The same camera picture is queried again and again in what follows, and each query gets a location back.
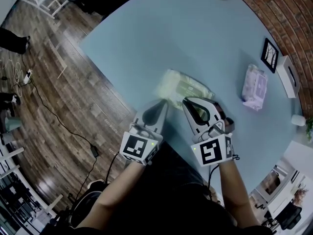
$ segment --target picture frame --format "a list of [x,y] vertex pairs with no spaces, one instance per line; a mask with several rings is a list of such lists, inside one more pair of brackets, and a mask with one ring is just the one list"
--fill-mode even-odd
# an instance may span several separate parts
[[272,73],[275,73],[276,71],[278,54],[279,51],[277,48],[270,42],[268,38],[265,38],[261,60]]

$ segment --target red brick wall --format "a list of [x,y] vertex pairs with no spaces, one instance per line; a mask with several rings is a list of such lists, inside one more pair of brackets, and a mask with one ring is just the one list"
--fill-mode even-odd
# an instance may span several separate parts
[[244,0],[269,30],[301,81],[304,116],[313,117],[313,0]]

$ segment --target light blue table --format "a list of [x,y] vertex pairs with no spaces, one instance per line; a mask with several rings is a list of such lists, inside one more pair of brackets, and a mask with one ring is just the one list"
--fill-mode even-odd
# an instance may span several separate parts
[[[260,60],[270,33],[242,0],[130,0],[107,17],[81,47],[112,82],[124,100],[139,109],[155,99],[153,91],[167,69],[193,77],[212,90],[226,114],[235,121],[237,161],[248,192],[270,172],[285,152],[300,113],[299,100],[287,98],[278,74]],[[242,105],[240,96],[248,65],[269,77],[263,109]],[[173,110],[165,140],[204,179],[189,145],[193,133],[182,111]],[[212,185],[221,192],[219,172]]]

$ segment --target hardwood floor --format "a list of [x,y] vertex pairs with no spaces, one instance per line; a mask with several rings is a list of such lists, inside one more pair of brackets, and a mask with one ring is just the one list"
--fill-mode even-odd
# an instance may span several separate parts
[[[72,132],[86,137],[99,150],[95,168],[82,192],[91,180],[105,178],[122,135],[134,118],[134,110],[127,106],[112,84],[79,48],[79,43],[101,21],[101,16],[89,15],[69,3],[55,20],[22,1],[11,11],[3,27],[19,36],[31,36],[30,47],[21,56],[3,50],[2,61],[9,58],[20,62],[23,70],[32,69],[33,81],[44,103],[55,112]],[[14,84],[12,67],[2,69],[2,91],[11,92]],[[23,84],[25,72],[21,74]],[[22,87],[21,105],[15,114],[22,119],[22,127],[14,130],[18,147],[25,151],[18,155],[19,164],[38,193],[51,203],[59,194],[64,197],[56,211],[71,206],[67,195],[78,193],[81,184],[95,161],[89,144],[71,135],[40,102],[33,85]],[[118,155],[109,180],[124,166]]]

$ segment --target black cable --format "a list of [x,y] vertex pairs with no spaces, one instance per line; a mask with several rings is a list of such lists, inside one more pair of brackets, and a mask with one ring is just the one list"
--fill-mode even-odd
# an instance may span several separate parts
[[109,170],[108,170],[108,173],[107,173],[107,177],[106,177],[106,184],[108,183],[109,173],[110,173],[112,164],[113,164],[113,162],[114,162],[114,160],[115,160],[115,158],[117,157],[118,154],[119,154],[119,151],[116,153],[116,155],[115,155],[114,158],[112,159],[112,162],[111,162],[111,164],[110,164],[110,167],[109,167]]
[[239,159],[240,159],[240,157],[238,155],[233,154],[233,160],[239,160]]
[[87,181],[87,179],[88,179],[88,177],[89,177],[90,173],[92,172],[92,170],[93,170],[94,165],[95,165],[95,163],[96,163],[96,162],[97,162],[97,158],[96,158],[96,161],[93,163],[93,165],[92,165],[92,169],[89,171],[89,173],[88,173],[88,175],[87,175],[87,177],[86,177],[85,181],[83,182],[82,186],[80,187],[80,190],[79,190],[79,192],[77,193],[77,196],[76,196],[76,198],[75,198],[75,202],[76,202],[76,200],[77,200],[77,198],[78,198],[78,195],[79,195],[79,194],[80,194],[80,192],[82,191],[82,188],[83,188],[84,184],[86,183],[86,181]]
[[81,136],[81,135],[79,135],[79,134],[76,134],[76,133],[71,132],[64,124],[61,123],[61,121],[60,121],[58,115],[56,115],[53,111],[51,111],[51,110],[49,109],[49,107],[47,107],[47,106],[44,104],[43,99],[41,98],[41,96],[40,96],[40,94],[39,94],[38,88],[37,88],[37,86],[34,84],[33,79],[29,78],[29,80],[30,80],[30,82],[33,84],[33,86],[36,88],[38,97],[40,98],[40,101],[41,101],[41,103],[43,104],[43,106],[45,106],[45,107],[48,109],[48,111],[50,111],[51,114],[53,114],[53,115],[57,118],[57,120],[59,121],[59,123],[60,123],[69,133],[71,133],[72,135],[78,136],[78,137],[80,137],[80,138],[86,140],[86,141],[90,144],[90,147],[92,147],[92,146],[93,146],[92,143],[89,142],[86,138],[84,138],[83,136]]
[[210,197],[210,200],[212,200],[212,194],[211,194],[211,191],[210,191],[211,177],[212,177],[212,173],[214,172],[214,170],[215,170],[217,167],[219,167],[219,165],[215,166],[214,169],[211,170],[210,175],[209,175],[208,188],[209,188],[209,197]]
[[24,64],[24,68],[26,68],[26,65],[25,65],[24,60],[23,60],[23,54],[22,54],[22,62]]
[[27,84],[23,84],[23,85],[20,85],[20,84],[14,84],[12,87],[11,87],[11,90],[13,89],[13,87],[14,86],[16,86],[16,85],[18,85],[18,86],[20,86],[20,87],[23,87],[23,86],[26,86],[26,85],[28,85],[28,84],[31,84],[31,82],[29,82],[29,83],[27,83]]

